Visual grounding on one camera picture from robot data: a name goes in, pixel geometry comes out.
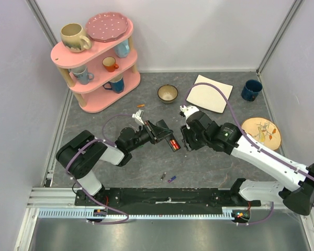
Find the black remote control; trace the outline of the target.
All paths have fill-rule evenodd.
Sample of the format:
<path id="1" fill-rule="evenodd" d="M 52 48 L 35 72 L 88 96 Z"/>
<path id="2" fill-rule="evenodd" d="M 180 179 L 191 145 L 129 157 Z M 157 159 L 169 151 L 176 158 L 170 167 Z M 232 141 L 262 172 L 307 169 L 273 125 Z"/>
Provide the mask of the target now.
<path id="1" fill-rule="evenodd" d="M 172 149 L 173 152 L 178 151 L 181 147 L 176 140 L 175 136 L 173 135 L 173 131 L 168 127 L 166 122 L 162 119 L 156 123 L 156 125 L 164 130 L 166 136 L 164 137 L 166 142 L 168 143 L 169 147 Z"/>

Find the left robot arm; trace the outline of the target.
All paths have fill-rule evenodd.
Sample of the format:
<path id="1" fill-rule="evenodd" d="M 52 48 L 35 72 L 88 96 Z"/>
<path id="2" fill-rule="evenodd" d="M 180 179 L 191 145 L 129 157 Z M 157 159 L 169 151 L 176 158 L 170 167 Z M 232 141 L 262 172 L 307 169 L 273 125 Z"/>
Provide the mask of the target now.
<path id="1" fill-rule="evenodd" d="M 97 139 L 84 130 L 58 150 L 56 160 L 82 187 L 86 200 L 98 206 L 104 201 L 104 186 L 93 173 L 98 161 L 124 166 L 132 159 L 132 151 L 148 142 L 157 144 L 172 134 L 173 130 L 168 128 L 164 120 L 157 124 L 147 120 L 137 131 L 126 127 L 121 130 L 115 143 Z"/>

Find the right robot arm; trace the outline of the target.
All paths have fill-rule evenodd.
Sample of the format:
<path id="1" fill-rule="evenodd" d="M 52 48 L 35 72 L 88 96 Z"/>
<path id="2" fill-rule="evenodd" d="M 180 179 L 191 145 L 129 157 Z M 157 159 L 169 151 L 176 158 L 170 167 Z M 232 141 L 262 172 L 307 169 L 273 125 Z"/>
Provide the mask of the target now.
<path id="1" fill-rule="evenodd" d="M 238 179 L 229 192 L 235 206 L 246 201 L 270 201 L 283 204 L 300 215 L 314 208 L 314 163 L 304 165 L 270 150 L 232 123 L 218 125 L 195 106 L 181 106 L 185 125 L 181 127 L 183 143 L 188 151 L 204 146 L 216 152 L 242 159 L 272 176 L 275 180 Z"/>

